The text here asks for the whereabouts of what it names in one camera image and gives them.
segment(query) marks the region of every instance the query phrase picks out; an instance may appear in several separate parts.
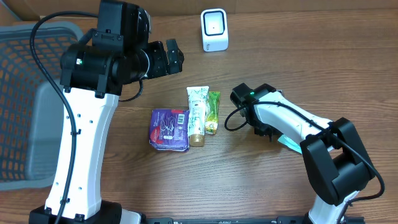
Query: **wooden table surface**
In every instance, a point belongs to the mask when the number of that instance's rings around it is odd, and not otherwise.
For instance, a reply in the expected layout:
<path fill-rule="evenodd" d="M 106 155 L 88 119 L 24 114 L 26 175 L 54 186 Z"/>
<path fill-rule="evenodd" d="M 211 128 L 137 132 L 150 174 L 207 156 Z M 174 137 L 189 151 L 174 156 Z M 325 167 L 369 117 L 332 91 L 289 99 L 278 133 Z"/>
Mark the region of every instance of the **wooden table surface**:
<path fill-rule="evenodd" d="M 96 20 L 75 20 L 83 31 Z M 229 94 L 245 82 L 268 83 L 321 117 L 351 120 L 385 194 L 358 202 L 348 215 L 396 223 L 398 213 L 398 10 L 282 12 L 228 15 L 229 48 L 204 53 L 200 17 L 154 17 L 151 40 L 175 38 L 183 72 L 144 81 L 138 99 L 120 103 L 108 134 L 101 177 L 104 200 L 148 217 L 264 218 L 303 215 L 312 190 L 300 154 L 246 126 L 223 128 L 234 110 Z M 205 147 L 156 152 L 148 143 L 154 108 L 187 108 L 187 86 L 221 91 L 220 128 Z M 122 99 L 138 84 L 125 86 Z M 243 122 L 233 117 L 231 126 Z M 372 180 L 360 195 L 379 190 Z M 0 192 L 0 222 L 26 223 L 50 188 Z"/>

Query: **gray plastic basket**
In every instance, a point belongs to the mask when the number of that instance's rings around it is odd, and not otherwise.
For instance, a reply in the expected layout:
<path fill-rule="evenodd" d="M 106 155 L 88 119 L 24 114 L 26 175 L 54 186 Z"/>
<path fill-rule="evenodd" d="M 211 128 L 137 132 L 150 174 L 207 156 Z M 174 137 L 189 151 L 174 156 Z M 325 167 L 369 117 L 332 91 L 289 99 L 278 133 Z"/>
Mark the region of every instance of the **gray plastic basket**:
<path fill-rule="evenodd" d="M 49 186 L 57 168 L 63 105 L 30 54 L 33 26 L 0 27 L 0 190 Z M 41 25 L 35 46 L 54 79 L 82 35 L 71 22 Z"/>

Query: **green snack package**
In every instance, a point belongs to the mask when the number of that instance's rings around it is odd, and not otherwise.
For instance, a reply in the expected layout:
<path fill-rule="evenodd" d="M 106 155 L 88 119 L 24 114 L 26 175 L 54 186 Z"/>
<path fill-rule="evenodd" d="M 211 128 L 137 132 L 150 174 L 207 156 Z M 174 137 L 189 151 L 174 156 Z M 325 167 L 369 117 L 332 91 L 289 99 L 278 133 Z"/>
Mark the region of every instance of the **green snack package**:
<path fill-rule="evenodd" d="M 210 112 L 205 123 L 205 131 L 207 134 L 216 134 L 218 127 L 218 106 L 220 105 L 219 91 L 209 91 L 208 106 Z"/>

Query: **black cable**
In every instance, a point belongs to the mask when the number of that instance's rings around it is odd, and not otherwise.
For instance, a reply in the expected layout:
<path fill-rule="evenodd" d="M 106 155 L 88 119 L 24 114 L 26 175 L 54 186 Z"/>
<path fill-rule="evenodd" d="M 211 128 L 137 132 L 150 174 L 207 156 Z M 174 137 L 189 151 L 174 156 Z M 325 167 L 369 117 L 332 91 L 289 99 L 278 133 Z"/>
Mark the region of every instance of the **black cable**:
<path fill-rule="evenodd" d="M 76 122 L 75 122 L 75 117 L 73 116 L 73 111 L 70 108 L 70 105 L 68 103 L 68 100 L 65 98 L 62 91 L 59 89 L 57 84 L 54 82 L 54 79 L 50 76 L 48 71 L 44 68 L 43 64 L 39 60 L 39 57 L 37 56 L 37 53 L 35 50 L 35 36 L 36 36 L 37 30 L 45 21 L 52 19 L 54 17 L 57 17 L 57 16 L 66 16 L 66 15 L 98 17 L 96 14 L 92 14 L 92 13 L 88 13 L 88 12 L 78 12 L 78 11 L 56 12 L 56 13 L 53 13 L 51 15 L 44 17 L 39 22 L 37 22 L 36 25 L 33 27 L 32 32 L 30 33 L 30 39 L 29 39 L 30 52 L 32 53 L 33 59 L 35 60 L 37 66 L 42 71 L 42 73 L 44 74 L 46 79 L 50 82 L 51 86 L 57 92 L 57 94 L 61 98 L 63 104 L 65 105 L 65 108 L 68 111 L 68 115 L 69 115 L 69 119 L 70 119 L 70 126 L 72 128 L 72 149 L 70 152 L 68 175 L 67 175 L 67 179 L 65 182 L 65 189 L 63 190 L 62 200 L 60 202 L 61 203 L 60 210 L 57 214 L 57 218 L 55 219 L 55 224 L 57 224 L 60 221 L 60 219 L 62 217 L 63 210 L 64 210 L 65 205 L 68 200 L 69 186 L 70 186 L 70 181 L 72 179 L 73 165 L 75 164 L 75 156 L 76 156 L 76 134 L 77 134 L 76 133 Z"/>
<path fill-rule="evenodd" d="M 144 84 L 143 84 L 142 80 L 139 80 L 139 90 L 138 90 L 138 93 L 137 93 L 135 96 L 133 96 L 132 98 L 128 98 L 128 99 L 126 99 L 126 100 L 119 100 L 119 102 L 128 102 L 128 101 L 135 100 L 135 99 L 138 98 L 138 96 L 141 96 L 143 90 L 144 90 Z"/>
<path fill-rule="evenodd" d="M 296 115 L 301 117 L 303 120 L 305 120 L 306 122 L 308 122 L 312 126 L 318 128 L 321 131 L 326 131 L 325 128 L 319 126 L 313 120 L 307 118 L 306 116 L 304 116 L 302 113 L 298 112 L 296 109 L 292 108 L 291 106 L 285 105 L 285 104 L 283 104 L 281 102 L 272 102 L 272 101 L 262 101 L 262 102 L 260 102 L 258 100 L 253 102 L 253 103 L 250 103 L 248 105 L 240 106 L 236 110 L 232 111 L 232 113 L 230 113 L 227 116 L 227 118 L 225 119 L 225 123 L 224 123 L 225 129 L 227 129 L 228 131 L 237 131 L 237 130 L 241 129 L 244 125 L 246 125 L 248 123 L 247 121 L 245 121 L 245 123 L 243 123 L 242 125 L 240 125 L 237 128 L 229 128 L 229 127 L 227 127 L 228 120 L 232 117 L 232 115 L 234 115 L 235 113 L 237 113 L 238 111 L 240 111 L 240 110 L 242 110 L 244 108 L 247 108 L 249 106 L 254 106 L 254 105 L 277 105 L 277 106 L 281 106 L 281 107 L 287 108 L 288 110 L 291 110 L 293 113 L 295 113 Z M 341 219 L 343 218 L 345 212 L 347 211 L 348 206 L 350 206 L 350 205 L 352 206 L 353 202 L 358 202 L 358 201 L 363 201 L 363 200 L 371 200 L 371 199 L 375 199 L 375 198 L 380 197 L 384 193 L 384 191 L 386 189 L 386 186 L 384 184 L 383 178 L 381 177 L 380 173 L 376 170 L 376 168 L 374 168 L 374 166 L 372 166 L 370 163 L 368 163 L 360 154 L 358 154 L 353 148 L 351 148 L 349 145 L 347 145 L 347 143 L 342 141 L 340 138 L 338 138 L 334 134 L 330 134 L 330 136 L 332 138 L 334 138 L 335 140 L 337 140 L 343 147 L 348 149 L 357 158 L 359 158 L 371 170 L 371 172 L 373 172 L 375 174 L 375 176 L 377 177 L 377 179 L 380 182 L 380 191 L 377 194 L 370 195 L 370 196 L 365 196 L 365 197 L 353 198 L 351 200 L 348 200 L 345 203 L 345 205 L 343 207 L 343 210 L 341 211 L 341 213 L 339 215 L 339 218 L 337 219 L 337 224 L 339 224 Z"/>

